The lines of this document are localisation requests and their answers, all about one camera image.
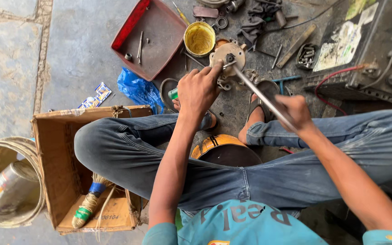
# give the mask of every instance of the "broom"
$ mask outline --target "broom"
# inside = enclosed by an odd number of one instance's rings
[[[84,226],[90,215],[96,209],[98,198],[101,196],[101,193],[104,192],[108,186],[114,185],[111,181],[96,173],[93,173],[92,178],[93,183],[91,183],[87,196],[72,218],[73,228],[81,228]]]

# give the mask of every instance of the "green tape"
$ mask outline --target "green tape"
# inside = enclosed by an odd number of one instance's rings
[[[90,217],[90,214],[91,212],[89,210],[85,208],[79,208],[78,210],[76,210],[74,217],[87,221]]]

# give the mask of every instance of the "blue jeans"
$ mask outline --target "blue jeans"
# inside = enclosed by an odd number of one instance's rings
[[[76,157],[95,173],[149,199],[164,154],[156,146],[170,140],[177,117],[168,114],[91,122],[75,136]],[[392,179],[392,110],[313,121],[377,184]],[[201,128],[210,124],[206,118]],[[278,121],[252,125],[247,142],[308,148]],[[229,167],[190,158],[178,207],[194,214],[229,199],[240,199],[277,208],[305,208],[338,198],[340,194],[328,173],[308,149],[251,167]]]

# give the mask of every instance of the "red tray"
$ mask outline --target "red tray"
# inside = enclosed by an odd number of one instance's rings
[[[111,45],[126,66],[139,77],[152,81],[182,43],[187,25],[160,0],[140,0]],[[143,31],[142,64],[139,64],[140,33]],[[125,59],[132,54],[132,60]]]

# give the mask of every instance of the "teal t-shirt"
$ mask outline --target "teal t-shirt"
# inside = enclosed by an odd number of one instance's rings
[[[229,200],[203,209],[193,218],[183,219],[178,232],[172,223],[160,223],[149,229],[144,245],[234,245],[327,243],[293,216],[269,205],[250,200]],[[365,245],[392,244],[392,231],[368,231]]]

